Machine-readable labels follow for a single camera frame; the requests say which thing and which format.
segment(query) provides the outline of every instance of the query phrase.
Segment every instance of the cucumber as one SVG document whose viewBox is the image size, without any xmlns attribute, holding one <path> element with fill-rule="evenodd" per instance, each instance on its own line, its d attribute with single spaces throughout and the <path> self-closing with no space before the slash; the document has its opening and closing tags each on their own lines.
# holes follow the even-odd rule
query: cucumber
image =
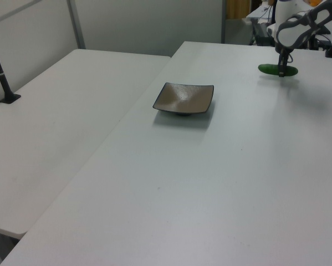
<svg viewBox="0 0 332 266">
<path fill-rule="evenodd" d="M 273 64 L 262 64 L 258 66 L 260 72 L 279 76 L 278 65 Z M 299 70 L 293 66 L 287 66 L 287 71 L 285 72 L 285 76 L 294 76 L 299 72 Z"/>
</svg>

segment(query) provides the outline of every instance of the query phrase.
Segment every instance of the square plate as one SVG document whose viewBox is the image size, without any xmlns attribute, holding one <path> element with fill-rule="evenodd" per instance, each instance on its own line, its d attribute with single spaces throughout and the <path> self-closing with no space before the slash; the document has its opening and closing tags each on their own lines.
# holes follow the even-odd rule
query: square plate
<svg viewBox="0 0 332 266">
<path fill-rule="evenodd" d="M 167 82 L 153 108 L 178 115 L 202 114 L 209 109 L 213 94 L 213 85 L 181 85 Z"/>
</svg>

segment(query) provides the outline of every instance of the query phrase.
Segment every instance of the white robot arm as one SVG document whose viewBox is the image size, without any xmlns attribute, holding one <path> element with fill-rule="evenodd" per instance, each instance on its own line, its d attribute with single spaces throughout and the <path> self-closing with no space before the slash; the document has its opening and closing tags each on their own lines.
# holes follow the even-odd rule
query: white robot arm
<svg viewBox="0 0 332 266">
<path fill-rule="evenodd" d="M 275 24 L 268 33 L 275 40 L 279 56 L 279 76 L 285 76 L 289 54 L 315 35 L 325 24 L 332 21 L 332 0 L 321 2 L 312 8 L 302 0 L 278 0 Z"/>
</svg>

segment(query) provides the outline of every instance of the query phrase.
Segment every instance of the plate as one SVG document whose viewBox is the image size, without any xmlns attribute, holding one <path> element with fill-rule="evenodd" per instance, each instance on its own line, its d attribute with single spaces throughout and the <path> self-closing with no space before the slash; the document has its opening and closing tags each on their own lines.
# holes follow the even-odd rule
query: plate
<svg viewBox="0 0 332 266">
<path fill-rule="evenodd" d="M 181 85 L 166 83 L 153 108 L 177 115 L 202 114 L 211 104 L 213 85 Z"/>
</svg>

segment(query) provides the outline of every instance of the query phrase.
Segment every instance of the white table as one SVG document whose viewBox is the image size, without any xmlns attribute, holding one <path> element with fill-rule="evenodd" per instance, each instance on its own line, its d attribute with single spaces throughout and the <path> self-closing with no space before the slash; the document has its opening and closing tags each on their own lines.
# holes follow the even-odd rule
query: white table
<svg viewBox="0 0 332 266">
<path fill-rule="evenodd" d="M 332 265 L 332 59 L 293 57 L 184 43 L 2 266 Z M 209 112 L 152 109 L 167 81 Z"/>
<path fill-rule="evenodd" d="M 0 104 L 0 233 L 31 228 L 168 61 L 75 50 Z"/>
</svg>

